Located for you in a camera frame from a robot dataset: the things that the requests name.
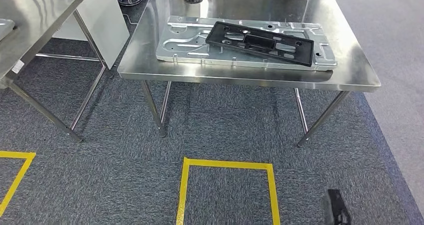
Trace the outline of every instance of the white panel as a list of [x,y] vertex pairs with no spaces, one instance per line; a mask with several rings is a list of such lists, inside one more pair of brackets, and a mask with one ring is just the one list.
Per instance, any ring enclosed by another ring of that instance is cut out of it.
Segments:
[[[91,33],[106,64],[111,68],[130,37],[117,0],[84,0],[78,12]],[[86,41],[73,16],[69,17],[54,38]]]

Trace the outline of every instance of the yellow floor marking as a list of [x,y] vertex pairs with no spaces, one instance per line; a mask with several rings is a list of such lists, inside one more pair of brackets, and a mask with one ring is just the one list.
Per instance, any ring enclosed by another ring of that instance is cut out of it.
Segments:
[[0,218],[5,212],[6,207],[8,206],[13,194],[16,191],[16,188],[18,188],[19,183],[24,177],[27,169],[30,167],[30,164],[35,156],[35,152],[0,151],[0,158],[25,159],[25,162],[23,163],[22,167],[20,168],[19,172],[17,173],[15,179],[12,182],[12,185],[7,191],[6,196],[4,196],[3,201],[0,203]]
[[218,161],[190,159],[184,157],[182,163],[181,184],[179,187],[179,203],[176,213],[176,225],[184,224],[184,211],[186,209],[187,183],[189,181],[189,168],[191,166],[233,168],[233,169],[260,169],[266,170],[268,176],[269,199],[271,203],[272,224],[280,224],[280,213],[277,200],[276,181],[272,163],[244,162],[244,161]]

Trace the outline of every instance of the metal table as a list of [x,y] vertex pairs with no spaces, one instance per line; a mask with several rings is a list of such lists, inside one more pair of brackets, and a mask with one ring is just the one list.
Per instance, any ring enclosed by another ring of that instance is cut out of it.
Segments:
[[[15,23],[14,30],[0,41],[0,89],[11,88],[16,94],[34,106],[60,129],[71,135],[77,142],[82,139],[75,132],[75,126],[81,118],[97,84],[108,67],[90,32],[76,10],[83,0],[0,0],[0,18]],[[87,37],[88,43],[97,58],[57,55],[62,59],[89,60],[101,63],[100,73],[96,77],[85,97],[71,126],[65,125],[59,118],[47,110],[41,103],[14,83],[19,72],[27,65],[40,49],[50,40],[62,23],[73,15]]]
[[[333,71],[301,71],[164,62],[156,48],[170,15],[321,24],[337,60]],[[351,91],[374,92],[381,83],[336,0],[149,0],[118,67],[124,79],[141,80],[144,95],[162,136],[172,81],[294,88],[304,136],[301,146]],[[146,80],[169,81],[160,114]],[[308,129],[299,88],[340,91]]]

